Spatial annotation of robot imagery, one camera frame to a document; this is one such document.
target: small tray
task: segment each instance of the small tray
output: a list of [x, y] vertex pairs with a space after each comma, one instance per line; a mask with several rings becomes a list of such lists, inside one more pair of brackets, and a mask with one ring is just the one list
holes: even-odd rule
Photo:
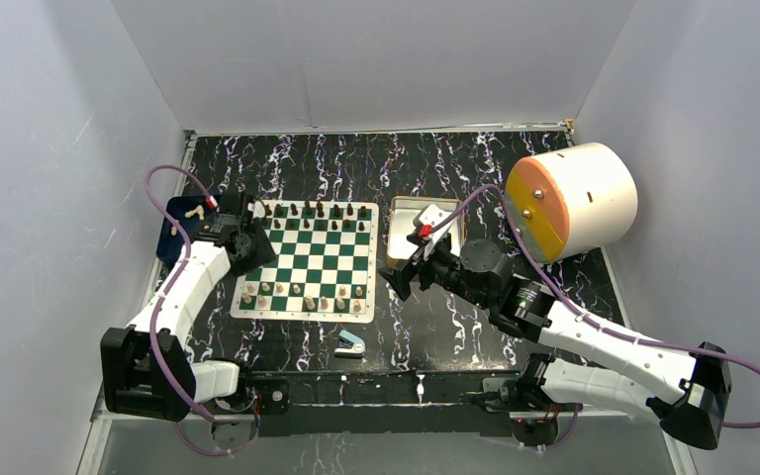
[[[461, 202], [452, 198], [429, 198], [413, 196], [396, 196], [392, 199], [392, 208], [389, 216], [389, 240], [386, 243], [386, 265], [394, 267], [400, 261], [405, 261], [412, 256], [416, 247], [407, 241], [407, 236], [415, 230], [412, 221], [424, 208], [436, 205], [448, 212], [458, 208]], [[464, 212], [450, 223], [451, 251], [458, 255], [464, 244]]]
[[[221, 195], [212, 196], [214, 196], [219, 204]], [[169, 213], [170, 216], [179, 220], [179, 224], [182, 225], [182, 228], [184, 228], [186, 232], [188, 232], [188, 235], [192, 235], [196, 231], [197, 226], [202, 222], [199, 221], [199, 217], [196, 215], [191, 218], [185, 218], [185, 213], [193, 210], [199, 205], [202, 205], [203, 209], [205, 209], [206, 218], [211, 216], [212, 211], [211, 208], [205, 204], [204, 195], [187, 195], [170, 198], [165, 210], [167, 210], [167, 213]], [[160, 260], [168, 270], [176, 265], [176, 261], [179, 260], [179, 254], [182, 253], [182, 246], [184, 245], [182, 235], [180, 233], [176, 233], [176, 236], [172, 235], [170, 233], [170, 228], [172, 228], [172, 225], [170, 225], [170, 222], [165, 218], [164, 222], [161, 223], [161, 233], [158, 235], [158, 245], [155, 248], [155, 256], [158, 257], [158, 260]]]

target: red connector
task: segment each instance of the red connector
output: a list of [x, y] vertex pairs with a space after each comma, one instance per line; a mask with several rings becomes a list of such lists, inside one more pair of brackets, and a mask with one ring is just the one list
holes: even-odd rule
[[418, 231], [418, 237], [421, 239], [429, 238], [429, 233], [432, 231], [432, 225], [423, 225], [421, 230]]
[[219, 205], [217, 204], [217, 198], [213, 196], [209, 196], [205, 199], [205, 204], [208, 205], [209, 208], [211, 208], [211, 211], [217, 211], [219, 208]]

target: metal container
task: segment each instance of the metal container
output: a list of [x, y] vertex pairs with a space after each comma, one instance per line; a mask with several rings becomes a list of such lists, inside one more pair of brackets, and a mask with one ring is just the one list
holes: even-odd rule
[[[386, 264], [393, 267], [398, 262], [409, 259], [415, 252], [415, 245], [407, 241], [406, 237], [415, 230], [413, 220], [421, 210], [433, 204], [444, 211], [452, 212], [460, 203], [454, 198], [396, 196], [392, 199], [392, 208], [389, 212], [389, 237], [386, 242]], [[452, 252], [458, 255], [464, 244], [464, 212], [459, 214], [449, 226]]]

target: white wall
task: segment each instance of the white wall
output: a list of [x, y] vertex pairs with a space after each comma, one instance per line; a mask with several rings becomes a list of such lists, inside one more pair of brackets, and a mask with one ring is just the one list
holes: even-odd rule
[[635, 0], [113, 0], [182, 127], [574, 118]]
[[[640, 0], [576, 129], [639, 190], [610, 248], [634, 326], [760, 364], [760, 2]], [[760, 420], [760, 379], [732, 377], [727, 418]], [[693, 453], [699, 473], [760, 473], [760, 430]]]
[[0, 473], [74, 473], [182, 143], [108, 0], [0, 0]]

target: cable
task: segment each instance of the cable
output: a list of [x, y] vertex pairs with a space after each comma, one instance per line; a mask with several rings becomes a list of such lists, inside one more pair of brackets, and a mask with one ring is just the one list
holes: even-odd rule
[[[434, 233], [436, 230], [446, 226], [447, 224], [451, 223], [459, 214], [461, 214], [462, 211], [464, 211], [465, 208], [470, 206], [470, 203], [473, 202], [474, 199], [476, 199], [477, 196], [484, 193], [486, 190], [490, 190], [494, 192], [494, 194], [497, 195], [497, 197], [500, 199], [500, 204], [503, 206], [503, 214], [506, 216], [506, 219], [509, 222], [509, 227], [511, 228], [512, 236], [514, 237], [514, 240], [517, 242], [518, 246], [520, 247], [520, 251], [522, 252], [523, 257], [531, 264], [531, 266], [534, 268], [534, 271], [537, 272], [537, 275], [540, 276], [540, 279], [542, 279], [543, 283], [546, 284], [546, 287], [548, 287], [553, 294], [555, 294], [555, 297], [561, 301], [573, 314], [575, 314], [576, 317], [580, 317], [584, 323], [589, 325], [595, 330], [601, 330], [603, 333], [607, 333], [610, 336], [616, 337], [618, 339], [622, 339], [628, 342], [636, 342], [637, 344], [641, 344], [643, 346], [652, 346], [657, 348], [663, 348], [663, 349], [671, 349], [675, 351], [686, 351], [690, 353], [696, 353], [701, 354], [703, 356], [709, 356], [712, 358], [717, 359], [723, 359], [724, 361], [729, 361], [731, 363], [735, 363], [739, 366], [743, 366], [754, 373], [758, 374], [760, 376], [760, 367], [756, 365], [755, 363], [752, 363], [750, 361], [747, 361], [746, 359], [740, 358], [738, 356], [733, 356], [726, 353], [721, 353], [718, 351], [712, 351], [709, 349], [704, 348], [697, 348], [695, 346], [689, 346], [685, 344], [677, 344], [677, 343], [666, 343], [664, 341], [657, 341], [657, 340], [651, 340], [651, 339], [640, 339], [637, 341], [636, 337], [630, 336], [629, 334], [625, 334], [622, 332], [617, 332], [615, 330], [609, 329], [607, 327], [602, 328], [602, 325], [590, 318], [590, 315], [587, 313], [586, 310], [579, 307], [575, 302], [570, 300], [569, 297], [564, 294], [564, 292], [558, 287], [558, 285], [552, 280], [551, 277], [549, 277], [548, 274], [540, 267], [540, 264], [537, 263], [537, 261], [534, 260], [534, 257], [531, 256], [531, 253], [528, 252], [528, 249], [525, 247], [525, 244], [523, 243], [523, 240], [520, 237], [519, 228], [517, 227], [517, 223], [514, 221], [514, 216], [512, 216], [511, 212], [509, 211], [508, 203], [506, 202], [506, 197], [503, 195], [502, 191], [497, 185], [494, 184], [487, 184], [482, 185], [476, 190], [473, 191], [473, 193], [470, 194], [465, 200], [456, 208], [452, 213], [450, 213], [450, 216], [448, 216], [444, 221], [438, 223], [432, 228], [432, 232]], [[760, 428], [760, 421], [755, 423], [723, 423], [723, 426], [725, 428]]]
[[[182, 235], [182, 241], [184, 242], [184, 258], [179, 259], [178, 266], [175, 267], [175, 271], [172, 271], [170, 274], [170, 277], [167, 278], [167, 284], [164, 289], [165, 294], [170, 293], [170, 288], [173, 287], [173, 284], [176, 283], [176, 280], [179, 279], [179, 276], [182, 274], [182, 271], [185, 270], [185, 266], [188, 263], [188, 259], [191, 256], [191, 237], [188, 236], [188, 233], [185, 231], [185, 228], [182, 227], [182, 225], [179, 223], [178, 220], [173, 218], [173, 216], [170, 215], [158, 202], [158, 200], [155, 198], [155, 195], [152, 193], [152, 188], [150, 187], [150, 179], [152, 178], [153, 173], [155, 173], [158, 170], [174, 170], [178, 171], [179, 173], [184, 174], [188, 177], [189, 180], [191, 180], [194, 185], [199, 188], [203, 195], [205, 195], [206, 200], [208, 201], [209, 205], [217, 209], [217, 201], [215, 200], [214, 196], [211, 195], [211, 193], [208, 192], [208, 189], [205, 187], [205, 185], [202, 184], [199, 179], [193, 175], [193, 173], [189, 172], [188, 170], [185, 170], [183, 168], [180, 168], [178, 166], [174, 165], [159, 165], [153, 169], [151, 169], [145, 176], [144, 176], [144, 191], [146, 192], [146, 196], [149, 199], [149, 201], [152, 203], [152, 206], [155, 207], [156, 210], [158, 210], [159, 213], [161, 213], [164, 218], [167, 220], [168, 223], [170, 223], [171, 226], [175, 226], [176, 229], [179, 231], [179, 233]], [[152, 311], [152, 315], [149, 318], [149, 346], [152, 350], [153, 356], [155, 356], [155, 361], [158, 363], [158, 367], [161, 370], [161, 373], [164, 375], [164, 378], [167, 380], [167, 382], [170, 384], [170, 386], [173, 388], [173, 391], [176, 392], [176, 394], [179, 395], [180, 398], [187, 404], [193, 412], [198, 414], [202, 417], [202, 419], [213, 423], [215, 422], [214, 415], [212, 415], [210, 412], [208, 412], [207, 409], [205, 409], [204, 406], [201, 404], [195, 402], [185, 391], [185, 389], [182, 387], [181, 384], [179, 384], [179, 381], [176, 379], [176, 376], [173, 375], [173, 372], [170, 371], [170, 367], [167, 365], [167, 361], [164, 359], [164, 355], [161, 353], [161, 348], [158, 345], [158, 335], [156, 334], [156, 322], [158, 320], [158, 314], [161, 312], [161, 304], [164, 303], [164, 295], [159, 295], [158, 300], [155, 302], [155, 308]], [[257, 431], [255, 432], [255, 436], [253, 439], [247, 441], [246, 443], [224, 451], [213, 451], [213, 450], [207, 450], [204, 448], [201, 448], [194, 444], [188, 437], [185, 435], [185, 433], [182, 431], [182, 428], [179, 426], [179, 424], [174, 424], [174, 427], [176, 429], [176, 433], [179, 435], [179, 438], [182, 439], [182, 443], [184, 443], [188, 448], [191, 450], [202, 454], [202, 455], [208, 455], [212, 457], [225, 457], [232, 455], [234, 453], [237, 453], [246, 447], [248, 447], [252, 442], [254, 442], [257, 439]], [[255, 427], [260, 427], [260, 412], [255, 411]]]
[[[151, 169], [145, 176], [144, 176], [144, 191], [146, 192], [146, 197], [149, 199], [149, 201], [152, 203], [152, 206], [155, 207], [156, 210], [158, 210], [159, 213], [161, 213], [164, 218], [167, 220], [170, 225], [175, 226], [176, 230], [179, 231], [179, 233], [182, 235], [182, 241], [184, 242], [184, 251], [185, 251], [185, 257], [179, 259], [179, 265], [175, 267], [175, 272], [171, 272], [170, 277], [167, 278], [167, 286], [165, 287], [164, 293], [168, 294], [170, 293], [170, 289], [173, 287], [173, 284], [176, 283], [176, 280], [179, 279], [179, 276], [182, 274], [182, 271], [185, 270], [185, 266], [188, 264], [188, 259], [191, 256], [191, 237], [188, 236], [188, 233], [185, 231], [185, 229], [182, 227], [182, 225], [179, 223], [178, 220], [173, 218], [170, 213], [168, 213], [158, 202], [158, 200], [155, 198], [155, 195], [152, 194], [152, 188], [150, 186], [150, 180], [152, 179], [153, 173], [155, 173], [158, 170], [175, 170], [179, 173], [182, 173], [188, 177], [196, 186], [199, 188], [202, 193], [206, 196], [206, 198], [211, 201], [214, 199], [213, 196], [211, 196], [211, 193], [208, 192], [208, 189], [205, 187], [205, 185], [202, 184], [199, 179], [193, 175], [193, 173], [189, 172], [188, 170], [185, 170], [183, 168], [180, 168], [178, 166], [174, 165], [159, 165], [153, 169]], [[202, 419], [213, 422], [214, 421], [214, 415], [208, 412], [207, 409], [205, 409], [204, 406], [201, 404], [195, 402], [193, 398], [191, 398], [188, 393], [185, 391], [185, 389], [182, 387], [181, 384], [179, 384], [179, 380], [176, 379], [176, 376], [173, 375], [173, 372], [170, 371], [170, 366], [167, 365], [167, 361], [164, 359], [164, 355], [161, 354], [161, 348], [158, 346], [158, 335], [156, 334], [156, 322], [158, 320], [158, 314], [161, 312], [161, 304], [164, 303], [164, 296], [159, 295], [158, 300], [155, 303], [155, 307], [152, 310], [152, 315], [149, 319], [149, 346], [150, 349], [152, 349], [153, 354], [155, 355], [155, 361], [158, 363], [158, 368], [161, 370], [162, 374], [164, 374], [164, 378], [167, 379], [167, 382], [170, 383], [170, 387], [173, 388], [173, 391], [176, 392], [176, 394], [179, 395], [180, 398], [182, 398], [182, 401], [187, 404], [193, 412], [198, 414], [202, 417]]]
[[[560, 438], [555, 440], [554, 442], [550, 443], [549, 445], [538, 445], [538, 446], [527, 446], [527, 445], [520, 445], [520, 449], [524, 451], [531, 451], [531, 452], [537, 452], [542, 453], [545, 450], [552, 450], [555, 448], [558, 448], [561, 446], [569, 437], [572, 436], [573, 432], [575, 432], [575, 427], [578, 425], [578, 413], [581, 412], [581, 405], [576, 404], [575, 410], [572, 412], [572, 420], [569, 422], [569, 427], [566, 430], [566, 433]], [[504, 440], [499, 440], [496, 438], [491, 437], [478, 437], [482, 440], [485, 440], [489, 443], [496, 443], [498, 445], [506, 445], [509, 447], [517, 447], [517, 445], [514, 445], [513, 443], [506, 442]]]

